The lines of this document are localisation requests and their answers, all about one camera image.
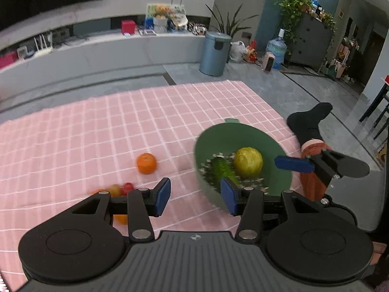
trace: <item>person's leg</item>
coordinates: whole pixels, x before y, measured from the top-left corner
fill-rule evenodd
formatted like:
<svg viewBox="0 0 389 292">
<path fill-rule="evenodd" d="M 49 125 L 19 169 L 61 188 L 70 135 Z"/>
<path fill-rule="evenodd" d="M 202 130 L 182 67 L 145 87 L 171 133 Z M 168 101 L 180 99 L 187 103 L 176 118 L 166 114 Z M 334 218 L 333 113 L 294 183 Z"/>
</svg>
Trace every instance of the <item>person's leg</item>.
<svg viewBox="0 0 389 292">
<path fill-rule="evenodd" d="M 332 104 L 319 103 L 312 110 L 306 112 L 296 112 L 289 115 L 286 123 L 296 135 L 298 142 L 302 146 L 311 139 L 323 140 L 318 129 L 320 121 L 324 120 L 332 111 Z"/>
<path fill-rule="evenodd" d="M 312 110 L 291 114 L 286 123 L 296 135 L 301 146 L 301 157 L 315 156 L 322 149 L 331 149 L 320 135 L 318 124 L 325 119 L 332 110 L 330 103 L 319 103 Z M 326 190 L 325 186 L 314 173 L 301 173 L 301 185 L 304 195 L 311 201 L 320 200 Z"/>
</svg>

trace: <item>pink checkered tablecloth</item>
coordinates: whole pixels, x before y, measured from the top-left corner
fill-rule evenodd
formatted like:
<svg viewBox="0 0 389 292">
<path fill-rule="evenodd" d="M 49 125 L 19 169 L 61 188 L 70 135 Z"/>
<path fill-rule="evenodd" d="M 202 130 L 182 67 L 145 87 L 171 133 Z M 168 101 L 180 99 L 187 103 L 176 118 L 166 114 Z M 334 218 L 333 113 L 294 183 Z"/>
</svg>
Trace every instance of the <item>pink checkered tablecloth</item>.
<svg viewBox="0 0 389 292">
<path fill-rule="evenodd" d="M 196 137 L 237 118 L 272 136 L 288 155 L 300 146 L 280 117 L 240 81 L 156 87 L 43 110 L 0 125 L 0 271 L 11 289 L 25 281 L 18 243 L 26 231 L 85 199 L 98 188 L 132 182 L 153 188 L 172 181 L 161 230 L 231 230 L 239 217 L 214 207 L 199 190 L 193 162 Z M 158 169 L 141 175 L 138 155 Z M 301 191 L 298 175 L 291 188 Z M 124 225 L 115 225 L 123 234 Z"/>
</svg>

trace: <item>red box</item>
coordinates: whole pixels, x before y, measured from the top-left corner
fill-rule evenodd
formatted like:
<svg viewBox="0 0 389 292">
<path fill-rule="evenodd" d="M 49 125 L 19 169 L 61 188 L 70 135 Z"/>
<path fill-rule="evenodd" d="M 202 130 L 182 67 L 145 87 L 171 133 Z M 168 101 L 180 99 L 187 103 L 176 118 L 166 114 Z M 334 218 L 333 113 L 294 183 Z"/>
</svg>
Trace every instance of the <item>red box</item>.
<svg viewBox="0 0 389 292">
<path fill-rule="evenodd" d="M 122 34 L 128 33 L 128 34 L 135 34 L 135 27 L 137 25 L 132 20 L 123 20 L 122 21 Z"/>
<path fill-rule="evenodd" d="M 15 51 L 8 52 L 4 56 L 0 57 L 0 69 L 13 64 L 15 61 L 18 60 L 18 53 Z"/>
</svg>

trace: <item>lemon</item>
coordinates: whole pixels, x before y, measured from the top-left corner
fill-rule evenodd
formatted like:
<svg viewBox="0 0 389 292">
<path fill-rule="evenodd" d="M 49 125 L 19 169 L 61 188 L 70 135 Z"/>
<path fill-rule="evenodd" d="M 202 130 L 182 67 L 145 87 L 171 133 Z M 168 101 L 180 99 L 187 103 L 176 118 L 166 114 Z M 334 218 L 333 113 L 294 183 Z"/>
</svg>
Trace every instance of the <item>lemon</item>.
<svg viewBox="0 0 389 292">
<path fill-rule="evenodd" d="M 242 178 L 255 178 L 261 173 L 263 167 L 262 155 L 255 148 L 241 148 L 235 155 L 234 167 Z"/>
</svg>

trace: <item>cucumber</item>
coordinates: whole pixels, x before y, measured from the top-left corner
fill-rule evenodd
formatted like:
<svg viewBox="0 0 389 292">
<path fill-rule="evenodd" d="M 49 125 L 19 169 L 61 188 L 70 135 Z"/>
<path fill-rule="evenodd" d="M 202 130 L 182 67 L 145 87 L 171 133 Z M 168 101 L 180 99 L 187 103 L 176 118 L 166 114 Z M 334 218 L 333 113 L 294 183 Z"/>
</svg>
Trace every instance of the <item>cucumber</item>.
<svg viewBox="0 0 389 292">
<path fill-rule="evenodd" d="M 239 186 L 238 179 L 236 178 L 235 173 L 232 171 L 228 162 L 221 157 L 215 157 L 211 160 L 211 171 L 213 173 L 213 178 L 215 180 L 215 189 L 220 193 L 220 181 L 224 177 L 229 177 L 232 182 Z"/>
</svg>

